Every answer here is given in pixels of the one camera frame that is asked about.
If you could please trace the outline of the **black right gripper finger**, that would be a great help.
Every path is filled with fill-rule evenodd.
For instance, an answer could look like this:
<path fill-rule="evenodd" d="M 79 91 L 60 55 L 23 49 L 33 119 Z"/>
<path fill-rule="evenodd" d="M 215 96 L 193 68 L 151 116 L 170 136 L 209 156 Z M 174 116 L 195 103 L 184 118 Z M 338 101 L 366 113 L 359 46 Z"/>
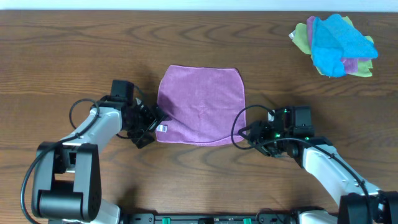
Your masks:
<path fill-rule="evenodd" d="M 260 152 L 262 155 L 264 155 L 264 150 L 263 146 L 261 143 L 263 143 L 263 139 L 253 139 L 253 140 L 247 140 L 247 143 L 256 151 Z"/>
<path fill-rule="evenodd" d="M 258 129 L 257 123 L 249 124 L 248 126 L 241 128 L 238 130 L 238 134 L 240 136 L 250 136 L 252 134 L 256 134 Z"/>

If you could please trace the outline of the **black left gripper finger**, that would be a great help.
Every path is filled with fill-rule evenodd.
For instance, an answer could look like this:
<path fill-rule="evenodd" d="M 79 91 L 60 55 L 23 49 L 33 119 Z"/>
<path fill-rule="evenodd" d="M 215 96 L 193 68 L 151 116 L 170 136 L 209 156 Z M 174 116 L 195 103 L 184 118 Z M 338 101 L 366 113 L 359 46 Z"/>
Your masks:
<path fill-rule="evenodd" d="M 131 133 L 131 141 L 138 149 L 142 149 L 148 144 L 154 142 L 155 138 L 151 133 L 139 131 L 137 133 Z"/>
<path fill-rule="evenodd" d="M 155 131 L 158 125 L 165 120 L 168 115 L 160 108 L 159 105 L 153 105 L 150 108 L 151 112 L 151 124 L 149 126 L 149 131 Z"/>

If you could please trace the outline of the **purple microfiber cloth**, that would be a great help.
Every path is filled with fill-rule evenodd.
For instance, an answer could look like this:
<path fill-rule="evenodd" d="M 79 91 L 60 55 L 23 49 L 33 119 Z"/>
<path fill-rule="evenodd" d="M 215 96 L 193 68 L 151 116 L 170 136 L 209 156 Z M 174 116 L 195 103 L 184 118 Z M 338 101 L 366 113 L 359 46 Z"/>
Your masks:
<path fill-rule="evenodd" d="M 168 115 L 156 130 L 159 142 L 222 146 L 243 140 L 243 80 L 235 68 L 171 65 L 160 82 L 157 104 Z"/>

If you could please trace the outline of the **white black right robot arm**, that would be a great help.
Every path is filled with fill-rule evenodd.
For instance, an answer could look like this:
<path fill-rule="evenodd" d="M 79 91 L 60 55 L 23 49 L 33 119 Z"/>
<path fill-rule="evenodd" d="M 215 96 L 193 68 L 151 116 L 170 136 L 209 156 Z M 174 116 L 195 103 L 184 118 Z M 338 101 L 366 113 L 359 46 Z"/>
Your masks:
<path fill-rule="evenodd" d="M 383 191 L 361 177 L 329 140 L 314 135 L 312 126 L 255 121 L 238 134 L 265 156 L 287 154 L 293 158 L 322 184 L 338 206 L 337 216 L 320 208 L 299 208 L 285 219 L 286 223 L 397 224 L 397 192 Z"/>

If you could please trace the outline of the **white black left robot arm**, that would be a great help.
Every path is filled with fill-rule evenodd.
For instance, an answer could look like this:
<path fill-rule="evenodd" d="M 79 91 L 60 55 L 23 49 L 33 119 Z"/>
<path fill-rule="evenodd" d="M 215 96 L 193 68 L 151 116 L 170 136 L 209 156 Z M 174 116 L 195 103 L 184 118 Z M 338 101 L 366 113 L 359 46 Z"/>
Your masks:
<path fill-rule="evenodd" d="M 158 105 L 105 96 L 89 116 L 57 142 L 43 142 L 27 175 L 32 175 L 31 209 L 55 223 L 128 223 L 121 208 L 102 198 L 99 154 L 120 131 L 137 148 L 154 142 L 152 133 L 167 117 Z"/>

